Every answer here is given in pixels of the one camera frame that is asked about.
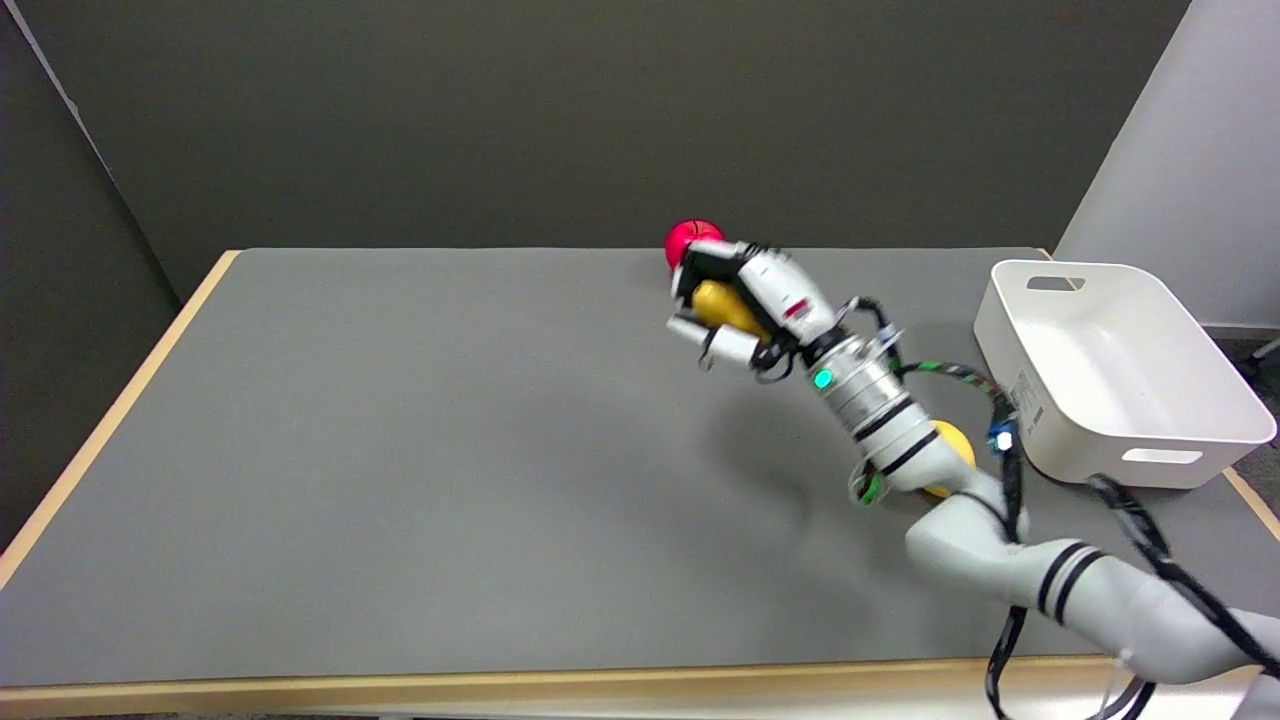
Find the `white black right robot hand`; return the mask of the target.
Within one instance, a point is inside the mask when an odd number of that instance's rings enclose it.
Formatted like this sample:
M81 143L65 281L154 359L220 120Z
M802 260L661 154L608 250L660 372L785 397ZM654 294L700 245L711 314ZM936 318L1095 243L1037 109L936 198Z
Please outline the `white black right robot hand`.
M760 243L694 240L671 279L669 331L699 363L737 363L768 382L778 364L814 366L849 338L836 310L794 258Z

